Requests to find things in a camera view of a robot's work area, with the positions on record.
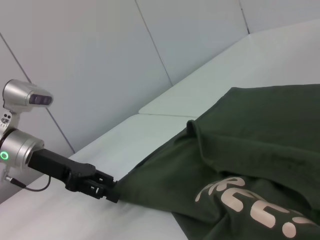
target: green cloth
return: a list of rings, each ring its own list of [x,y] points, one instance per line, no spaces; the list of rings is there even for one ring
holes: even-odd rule
[[[320,85],[232,88],[115,189],[189,240],[320,240]]]

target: white surface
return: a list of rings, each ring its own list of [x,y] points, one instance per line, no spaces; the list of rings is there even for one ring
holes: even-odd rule
[[[76,151],[171,87],[134,0],[2,0],[0,32]]]
[[[319,0],[240,0],[250,33],[320,19]]]
[[[238,0],[137,0],[173,84],[248,35]]]
[[[0,38],[0,114],[3,114],[4,101],[2,98],[2,89],[11,79],[27,81],[15,59],[9,52],[3,40]],[[69,157],[73,154],[71,148],[60,133],[56,124],[45,109],[35,108],[31,112],[25,112],[21,115],[19,129],[26,133],[44,140],[46,148]],[[0,172],[4,168],[0,163]],[[36,171],[21,173],[19,170],[12,169],[10,174],[24,183],[31,183],[40,174]],[[11,197],[20,190],[19,187],[7,182],[0,182],[0,203]]]
[[[121,179],[186,126],[188,117],[135,115],[71,159]],[[29,187],[40,188],[43,176]],[[70,192],[53,179],[43,192],[22,190],[0,204],[4,240],[186,240],[171,213]]]
[[[240,40],[139,113],[199,117],[231,87],[320,84],[320,20]]]

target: dark green shirt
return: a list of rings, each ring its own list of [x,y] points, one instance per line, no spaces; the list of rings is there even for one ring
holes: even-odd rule
[[[320,85],[232,88],[116,190],[189,240],[320,240]]]

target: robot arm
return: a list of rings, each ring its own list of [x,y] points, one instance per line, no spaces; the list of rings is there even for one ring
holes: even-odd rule
[[[79,163],[44,149],[44,142],[17,129],[20,114],[33,107],[49,107],[53,96],[38,86],[10,80],[3,89],[3,107],[7,109],[0,121],[0,162],[5,164],[1,181],[19,187],[26,186],[9,176],[10,168],[35,169],[65,183],[72,192],[81,192],[94,198],[106,197],[117,203],[119,195],[112,191],[114,178],[88,163]]]

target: camera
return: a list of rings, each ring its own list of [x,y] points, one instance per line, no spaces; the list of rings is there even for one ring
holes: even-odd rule
[[[49,107],[53,95],[29,82],[12,79],[3,88],[3,107],[13,113],[29,112],[33,107]]]

